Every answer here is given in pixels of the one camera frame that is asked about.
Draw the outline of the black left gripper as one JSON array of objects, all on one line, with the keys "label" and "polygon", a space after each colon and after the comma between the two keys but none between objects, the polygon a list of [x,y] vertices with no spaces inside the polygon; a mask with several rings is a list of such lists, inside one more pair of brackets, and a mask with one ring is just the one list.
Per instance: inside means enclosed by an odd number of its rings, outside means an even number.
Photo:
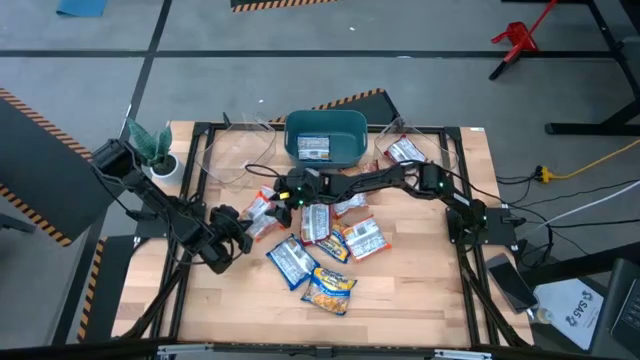
[{"label": "black left gripper", "polygon": [[252,249],[253,238],[246,234],[250,223],[240,220],[239,217],[240,214],[228,205],[211,209],[210,223],[205,227],[199,256],[216,274],[222,274],[233,263],[234,245],[244,254],[248,254]]}]

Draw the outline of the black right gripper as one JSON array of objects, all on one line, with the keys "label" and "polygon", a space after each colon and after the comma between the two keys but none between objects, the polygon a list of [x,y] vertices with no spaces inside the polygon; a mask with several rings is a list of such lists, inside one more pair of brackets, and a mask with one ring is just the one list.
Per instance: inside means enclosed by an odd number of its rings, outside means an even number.
[{"label": "black right gripper", "polygon": [[274,187],[271,201],[278,203],[274,217],[284,228],[290,228],[292,223],[292,208],[299,208],[312,204],[324,203],[320,196],[323,187],[321,173],[312,168],[293,168],[285,176],[286,187]]}]

